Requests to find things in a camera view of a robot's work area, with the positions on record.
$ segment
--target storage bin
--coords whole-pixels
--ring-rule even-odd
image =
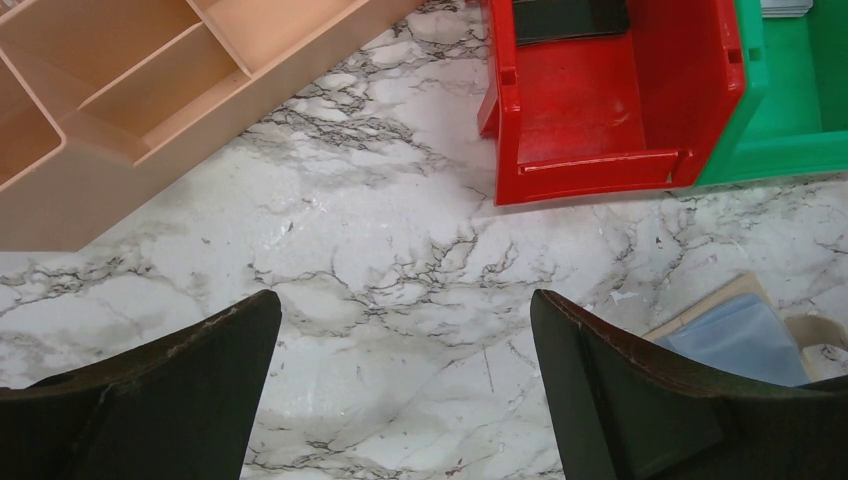
[[[0,2],[0,250],[76,250],[423,0]]]
[[[733,0],[629,0],[624,35],[516,47],[483,0],[495,203],[695,183],[745,89]]]
[[[759,6],[757,0],[738,1]],[[713,156],[699,185],[848,168],[846,20],[843,0],[816,0],[800,18],[757,20],[768,91],[735,148]],[[746,57],[746,66],[752,70],[761,61]]]

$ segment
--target white marble countertop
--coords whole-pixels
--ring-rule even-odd
[[[785,314],[845,318],[840,176],[494,208],[481,38],[432,1],[89,247],[0,255],[0,386],[270,288],[244,478],[554,479],[533,290],[643,333],[752,270]]]

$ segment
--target gray marble vein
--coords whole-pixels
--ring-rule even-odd
[[[0,254],[0,386],[270,288],[243,478],[554,479],[533,290],[644,333],[751,270],[848,318],[845,177],[496,209],[487,84],[477,6],[428,2],[82,251]]]

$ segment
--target bin floor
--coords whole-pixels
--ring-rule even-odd
[[[518,48],[519,163],[645,149],[630,35]]]
[[[821,132],[807,19],[763,22],[769,90],[742,141]]]

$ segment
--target white card stack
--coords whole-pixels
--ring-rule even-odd
[[[813,0],[760,0],[760,5],[763,18],[793,18],[806,15],[813,8]]]

